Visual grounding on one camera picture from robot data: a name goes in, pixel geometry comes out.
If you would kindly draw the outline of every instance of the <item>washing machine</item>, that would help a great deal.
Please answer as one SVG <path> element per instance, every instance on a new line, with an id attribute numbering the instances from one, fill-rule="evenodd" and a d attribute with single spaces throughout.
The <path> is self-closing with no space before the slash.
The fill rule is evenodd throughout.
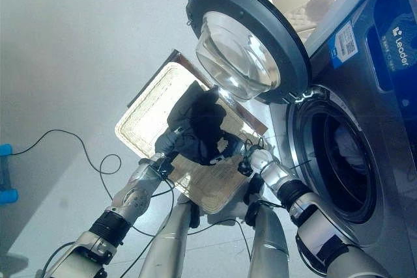
<path id="1" fill-rule="evenodd" d="M 417 0 L 361 0 L 271 105 L 283 162 L 393 277 L 417 277 Z"/>
<path id="2" fill-rule="evenodd" d="M 215 82 L 269 104 L 282 163 L 393 277 L 417 277 L 417 0 L 333 10 L 307 53 L 267 0 L 187 5 Z"/>

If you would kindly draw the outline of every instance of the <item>barcode sticker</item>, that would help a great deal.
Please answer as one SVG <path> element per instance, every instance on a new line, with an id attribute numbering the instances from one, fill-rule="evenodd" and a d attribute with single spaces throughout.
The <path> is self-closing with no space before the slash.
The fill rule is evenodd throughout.
<path id="1" fill-rule="evenodd" d="M 352 23 L 346 23 L 329 41 L 334 68 L 341 66 L 346 60 L 358 52 L 354 38 Z"/>

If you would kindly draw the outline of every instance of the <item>black cloth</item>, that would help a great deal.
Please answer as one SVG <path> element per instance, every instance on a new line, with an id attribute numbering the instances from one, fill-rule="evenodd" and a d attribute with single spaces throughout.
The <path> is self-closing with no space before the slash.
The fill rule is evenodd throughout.
<path id="1" fill-rule="evenodd" d="M 226 116 L 217 100 L 217 88 L 204 91 L 194 81 L 172 108 L 167 118 L 169 129 L 157 140 L 155 150 L 165 154 L 171 150 L 196 163 L 210 165 L 210 160 L 219 154 L 217 142 L 224 134 L 220 125 Z"/>

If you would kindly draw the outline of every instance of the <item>white floor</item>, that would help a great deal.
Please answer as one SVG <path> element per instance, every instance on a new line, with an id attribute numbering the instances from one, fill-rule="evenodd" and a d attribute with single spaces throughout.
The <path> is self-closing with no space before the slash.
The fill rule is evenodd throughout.
<path id="1" fill-rule="evenodd" d="M 121 156 L 120 172 L 105 177 L 115 193 L 138 161 L 113 131 L 126 104 L 173 48 L 198 64 L 186 2 L 1 0 L 1 142 L 17 152 L 49 129 L 76 132 L 96 166 L 106 154 Z M 268 111 L 259 106 L 260 119 L 272 129 Z M 105 168 L 114 165 L 108 161 Z M 1 258 L 0 268 L 4 277 L 34 277 L 56 247 L 91 226 L 109 199 L 79 143 L 65 134 L 53 133 L 30 152 L 10 157 L 9 168 L 20 199 L 0 207 L 0 255 L 12 256 L 15 265 Z M 155 232 L 169 202 L 169 195 L 154 199 L 136 226 Z M 289 242 L 291 277 L 314 277 L 300 263 L 295 228 L 286 212 L 278 213 Z M 206 224 L 204 217 L 202 227 Z M 254 231 L 243 227 L 251 242 Z M 148 240 L 129 232 L 107 267 L 109 277 L 118 277 Z M 137 277 L 142 262 L 125 277 Z M 248 268 L 237 227 L 213 227 L 188 238 L 183 277 L 244 277 Z"/>

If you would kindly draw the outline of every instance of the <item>wire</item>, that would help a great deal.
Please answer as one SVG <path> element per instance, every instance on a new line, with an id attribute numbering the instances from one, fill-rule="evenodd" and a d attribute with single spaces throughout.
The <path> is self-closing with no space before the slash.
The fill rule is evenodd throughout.
<path id="1" fill-rule="evenodd" d="M 74 137 L 76 137 L 79 141 L 80 141 L 80 143 L 81 143 L 81 145 L 83 146 L 83 149 L 84 149 L 84 153 L 85 153 L 85 157 L 87 158 L 87 161 L 89 162 L 89 164 L 91 165 L 91 167 L 96 171 L 96 172 L 98 172 L 98 173 L 100 173 L 100 170 L 99 169 L 97 169 L 95 166 L 94 166 L 94 164 L 92 163 L 92 161 L 91 161 L 91 159 L 90 159 L 90 155 L 88 154 L 88 152 L 87 152 L 87 148 L 85 148 L 85 144 L 84 144 L 84 141 L 83 141 L 83 139 L 81 139 L 81 137 L 79 136 L 79 135 L 77 135 L 77 134 L 75 134 L 75 133 L 72 133 L 72 132 L 68 132 L 68 131 L 66 131 L 66 130 L 60 130 L 60 129 L 55 129 L 55 130 L 48 130 L 46 133 L 44 133 L 43 135 L 42 135 L 42 137 L 41 138 L 39 138 L 38 140 L 37 140 L 37 142 L 35 142 L 33 145 L 31 145 L 29 148 L 27 148 L 27 149 L 25 149 L 25 150 L 23 150 L 23 151 L 21 151 L 21 152 L 17 152 L 17 153 L 12 153 L 11 155 L 12 156 L 18 156 L 19 154 L 23 154 L 23 153 L 26 153 L 26 152 L 28 152 L 30 149 L 32 149 L 32 148 L 34 148 L 47 134 L 49 134 L 49 133 L 51 133 L 51 132 L 61 132 L 61 133 L 67 133 L 67 134 L 69 134 L 69 135 L 73 135 Z M 115 169 L 113 172 L 109 172 L 109 173 L 106 173 L 106 172 L 102 172 L 102 174 L 104 174 L 104 175 L 112 175 L 112 174 L 115 174 L 115 173 L 117 173 L 118 171 L 119 171 L 119 169 L 122 167 L 122 159 L 120 158 L 120 156 L 118 156 L 117 154 L 109 154 L 108 156 L 115 156 L 118 160 L 119 160 L 119 166 L 117 167 L 117 169 Z"/>
<path id="2" fill-rule="evenodd" d="M 214 224 L 212 224 L 212 225 L 210 225 L 210 226 L 208 226 L 206 228 L 203 228 L 203 229 L 201 229 L 199 231 L 189 232 L 188 233 L 188 236 L 192 236 L 193 234 L 199 234 L 200 232 L 203 232 L 203 231 L 205 231 L 207 229 L 210 229 L 211 227 L 216 226 L 216 225 L 218 225 L 220 223 L 224 223 L 225 221 L 234 221 L 235 224 L 239 226 L 240 232 L 242 233 L 242 236 L 243 236 L 243 240 L 245 241 L 245 244 L 246 244 L 246 250 L 248 251 L 249 261 L 251 261 L 252 258 L 251 258 L 250 251 L 249 251 L 248 241 L 247 241 L 247 239 L 245 237 L 245 234 L 243 233 L 242 226 L 240 226 L 240 223 L 238 223 L 238 221 L 236 219 L 231 219 L 231 218 L 229 218 L 229 219 L 223 219 L 222 221 L 218 221 L 218 222 L 216 222 L 216 223 L 214 223 Z"/>
<path id="3" fill-rule="evenodd" d="M 313 273 L 320 277 L 326 277 L 327 275 L 321 271 L 316 270 L 312 265 L 308 264 L 306 258 L 304 257 L 304 254 L 301 253 L 300 247 L 297 244 L 298 253 L 300 254 L 301 260 L 303 261 L 304 265 L 307 266 L 309 270 L 311 270 Z"/>
<path id="4" fill-rule="evenodd" d="M 165 183 L 171 187 L 168 182 L 172 182 L 172 180 L 166 178 Z M 122 275 L 120 276 L 120 278 L 123 278 L 131 269 L 132 267 L 136 264 L 136 262 L 141 258 L 141 256 L 144 254 L 144 252 L 147 250 L 147 248 L 151 245 L 151 243 L 154 241 L 154 239 L 156 238 L 157 235 L 159 235 L 159 233 L 161 233 L 163 231 L 163 229 L 166 227 L 166 225 L 168 224 L 169 219 L 171 218 L 171 214 L 172 211 L 174 209 L 174 191 L 171 189 L 171 194 L 172 194 L 172 200 L 171 200 L 171 209 L 169 210 L 168 216 L 165 220 L 165 224 L 163 225 L 163 227 L 156 233 L 155 236 L 153 236 L 153 238 L 151 240 L 149 240 L 148 244 L 145 246 L 145 248 L 142 250 L 142 252 L 140 252 L 139 256 L 133 261 L 133 263 L 131 263 L 131 265 L 122 273 Z"/>
<path id="5" fill-rule="evenodd" d="M 50 262 L 52 261 L 52 259 L 55 257 L 55 255 L 62 250 L 65 247 L 68 247 L 69 245 L 74 244 L 75 242 L 67 242 L 66 244 L 63 244 L 62 246 L 60 246 L 58 249 L 56 249 L 51 256 L 49 257 L 49 259 L 46 261 L 44 269 L 42 270 L 42 273 L 40 274 L 40 278 L 44 278 L 45 274 L 46 274 L 46 270 L 48 269 L 48 266 L 50 265 Z"/>
<path id="6" fill-rule="evenodd" d="M 266 204 L 267 206 L 272 206 L 274 208 L 285 208 L 282 205 L 279 205 L 279 204 L 276 204 L 276 203 L 272 203 L 272 202 L 269 202 L 269 201 L 266 201 L 266 200 L 258 200 L 258 202 L 260 202 L 262 204 Z"/>
<path id="7" fill-rule="evenodd" d="M 263 173 L 263 171 L 269 166 L 269 165 L 271 165 L 272 163 L 276 163 L 276 160 L 272 160 L 272 161 L 269 161 L 267 164 L 265 164 L 265 166 L 264 167 L 262 167 L 262 169 L 261 169 L 261 171 L 259 172 L 259 174 L 260 175 L 262 175 L 262 173 Z"/>
<path id="8" fill-rule="evenodd" d="M 298 164 L 298 165 L 295 165 L 295 166 L 291 167 L 290 169 L 296 169 L 297 167 L 299 167 L 299 166 L 301 166 L 301 165 L 304 165 L 304 164 L 307 164 L 307 163 L 309 163 L 309 162 L 311 162 L 311 160 L 307 160 L 307 161 L 305 161 L 305 162 L 302 162 L 302 163 L 300 163 L 300 164 Z"/>
<path id="9" fill-rule="evenodd" d="M 262 136 L 260 136 L 260 138 L 258 139 L 258 146 L 260 146 L 262 149 L 264 148 L 264 146 L 265 146 L 265 142 L 264 142 L 264 140 L 263 140 L 263 137 Z"/>
<path id="10" fill-rule="evenodd" d="M 25 150 L 23 150 L 23 151 L 20 151 L 20 152 L 17 152 L 17 153 L 12 153 L 11 155 L 12 156 L 17 156 L 17 155 L 20 155 L 20 154 L 24 154 L 24 153 L 26 153 L 26 152 L 28 152 L 28 151 L 30 151 L 32 148 L 34 148 L 35 146 L 37 146 L 37 144 L 39 144 L 39 142 L 43 139 L 43 138 L 45 138 L 45 136 L 47 136 L 47 134 L 49 134 L 49 133 L 51 133 L 51 132 L 62 132 L 62 133 L 66 133 L 66 134 L 69 134 L 69 135 L 72 135 L 72 136 L 74 136 L 74 137 L 76 137 L 77 139 L 78 139 L 78 141 L 81 143 L 81 145 L 82 145 L 82 147 L 83 147 L 83 150 L 84 150 L 84 153 L 85 153 L 85 157 L 87 158 L 87 161 L 88 161 L 88 163 L 89 163 L 89 165 L 96 171 L 96 172 L 98 172 L 98 174 L 100 175 L 100 180 L 101 180 L 101 183 L 102 183 L 102 185 L 103 185 L 103 188 L 105 189 L 105 191 L 106 191 L 106 193 L 108 194 L 108 196 L 109 196 L 109 198 L 111 199 L 111 200 L 113 200 L 113 197 L 111 196 L 111 193 L 110 193 L 110 191 L 109 191 L 109 189 L 108 189 L 108 187 L 106 186 L 106 183 L 104 182 L 104 177 L 103 177 L 103 175 L 113 175 L 113 174 L 115 174 L 115 173 L 117 173 L 119 170 L 120 170 L 120 168 L 121 168 L 121 166 L 122 166 L 122 159 L 120 158 L 120 156 L 119 155 L 117 155 L 117 154 L 108 154 L 108 155 L 106 155 L 102 160 L 101 160 L 101 162 L 100 162 L 100 165 L 99 165 L 99 168 L 97 169 L 95 166 L 94 166 L 94 164 L 92 163 L 92 161 L 91 161 L 91 159 L 90 159 L 90 156 L 89 156 L 89 154 L 88 154 L 88 152 L 87 152 L 87 148 L 86 148 L 86 146 L 85 146 L 85 143 L 84 143 L 84 141 L 83 141 L 83 139 L 81 139 L 81 137 L 80 136 L 78 136 L 77 134 L 75 134 L 75 133 L 72 133 L 72 132 L 68 132 L 68 131 L 66 131 L 66 130 L 61 130 L 61 129 L 53 129 L 53 130 L 48 130 L 46 133 L 44 133 L 33 145 L 31 145 L 29 148 L 26 148 Z M 247 139 L 246 141 L 245 141 L 245 152 L 247 153 L 247 148 L 246 148 L 246 145 L 248 144 L 248 143 L 250 143 L 251 145 L 253 144 L 252 142 L 251 142 L 251 140 L 250 139 Z M 118 161 L 119 161 L 119 165 L 117 166 L 117 168 L 114 170 L 114 171 L 111 171 L 111 172 L 103 172 L 103 170 L 102 170 L 102 167 L 103 167 L 103 163 L 105 162 L 105 160 L 107 159 L 107 158 L 109 158 L 109 157 L 116 157 L 117 159 L 118 159 Z M 153 242 L 153 240 L 155 239 L 155 237 L 166 227 L 166 225 L 167 225 L 167 223 L 168 223 L 168 221 L 169 221 L 169 218 L 171 217 L 171 214 L 172 214 L 172 211 L 173 211 L 173 207 L 174 207 L 174 188 L 175 188 L 175 183 L 172 181 L 172 180 L 170 180 L 170 179 L 168 179 L 168 178 L 162 178 L 162 179 L 164 179 L 164 181 L 165 181 L 165 183 L 168 185 L 168 187 L 169 187 L 169 189 L 168 190 L 166 190 L 166 191 L 163 191 L 163 192 L 160 192 L 160 193 L 157 193 L 157 194 L 155 194 L 155 195 L 153 195 L 152 196 L 152 198 L 153 197 L 159 197 L 159 196 L 161 196 L 161 195 L 164 195 L 164 194 L 166 194 L 166 193 L 169 193 L 169 192 L 171 192 L 171 194 L 172 194 L 172 200 L 171 200 L 171 209 L 170 209 L 170 211 L 169 211 L 169 213 L 168 213 L 168 216 L 167 216 L 167 218 L 166 218 L 166 222 L 165 222 L 165 224 L 164 224 L 164 226 L 155 234 L 155 235 L 152 235 L 152 234 L 148 234 L 148 233 L 146 233 L 146 232 L 143 232 L 143 231 L 141 231 L 141 230 L 139 230 L 139 229 L 137 229 L 135 226 L 133 226 L 132 228 L 133 229 L 135 229 L 136 231 L 138 231 L 139 233 L 141 233 L 141 234 L 144 234 L 144 235 L 146 235 L 146 236 L 150 236 L 150 237 L 152 237 L 152 239 L 149 241 L 149 243 L 145 246 L 145 248 L 142 250 L 142 252 L 139 254 L 139 256 L 133 261 L 133 263 L 131 263 L 131 265 L 124 271 L 124 273 L 121 275 L 121 277 L 120 278 L 123 278 L 131 269 L 132 269 L 132 267 L 136 264 L 136 262 L 141 258 L 141 256 L 144 254 L 144 252 L 147 250 L 147 248 L 149 247 L 149 245 Z M 213 227 L 213 226 L 215 226 L 215 225 L 217 225 L 217 224 L 220 224 L 220 223 L 223 223 L 223 222 L 225 222 L 225 221 L 234 221 L 238 226 L 239 226 L 239 228 L 240 228 L 240 231 L 241 231 L 241 233 L 242 233 L 242 235 L 243 235 L 243 239 L 244 239 L 244 241 L 245 241 L 245 244 L 246 244 L 246 249 L 248 250 L 248 255 L 249 255 L 249 259 L 251 259 L 251 255 L 250 255 L 250 250 L 249 250 L 249 245 L 248 245 L 248 241 L 246 240 L 246 237 L 245 237 L 245 235 L 244 235 L 244 233 L 243 233 L 243 229 L 242 229 L 242 227 L 240 226 L 240 224 L 236 221 L 236 220 L 234 220 L 234 219 L 224 219 L 223 221 L 219 221 L 219 222 L 217 222 L 217 223 L 215 223 L 215 224 L 213 224 L 213 225 L 211 225 L 211 226 L 209 226 L 209 227 L 206 227 L 206 228 L 204 228 L 204 229 L 202 229 L 202 230 L 199 230 L 199 231 L 197 231 L 197 232 L 191 232 L 191 233 L 189 233 L 188 235 L 193 235 L 193 234 L 198 234 L 198 233 L 200 233 L 200 232 L 203 232 L 203 231 L 205 231 L 205 230 L 207 230 L 207 229 L 209 229 L 209 228 L 211 228 L 211 227 Z M 62 249 L 64 249 L 65 247 L 67 247 L 67 246 L 69 246 L 69 245 L 72 245 L 72 244 L 74 244 L 75 242 L 68 242 L 68 243 L 66 243 L 66 244 L 64 244 L 64 245 L 62 245 L 62 246 L 60 246 L 60 247 L 58 247 L 53 253 L 52 253 L 52 255 L 49 257 L 49 259 L 48 259 L 48 261 L 45 263 L 45 266 L 44 266 L 44 268 L 43 268 L 43 270 L 42 270 L 42 273 L 41 273 L 41 277 L 43 278 L 44 276 L 45 276 L 45 274 L 46 274 L 46 270 L 47 270 L 47 268 L 48 268 L 48 266 L 50 265 L 50 262 L 52 261 L 52 259 L 54 258 L 54 256 L 60 251 L 60 250 L 62 250 Z"/>

